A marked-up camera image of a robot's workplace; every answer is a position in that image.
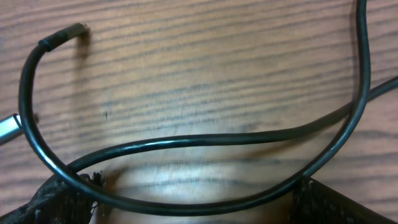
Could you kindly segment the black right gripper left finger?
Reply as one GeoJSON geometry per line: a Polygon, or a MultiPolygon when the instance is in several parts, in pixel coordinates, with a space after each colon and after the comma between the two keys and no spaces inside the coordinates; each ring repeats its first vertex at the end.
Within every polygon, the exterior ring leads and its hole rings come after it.
{"type": "Polygon", "coordinates": [[[88,224],[95,200],[51,177],[25,205],[1,216],[1,224],[88,224]]]}

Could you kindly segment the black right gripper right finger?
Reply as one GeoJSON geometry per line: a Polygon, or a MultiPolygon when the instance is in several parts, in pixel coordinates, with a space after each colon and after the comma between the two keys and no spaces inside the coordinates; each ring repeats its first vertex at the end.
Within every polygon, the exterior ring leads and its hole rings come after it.
{"type": "Polygon", "coordinates": [[[397,224],[311,177],[299,180],[293,199],[291,223],[397,224]]]}

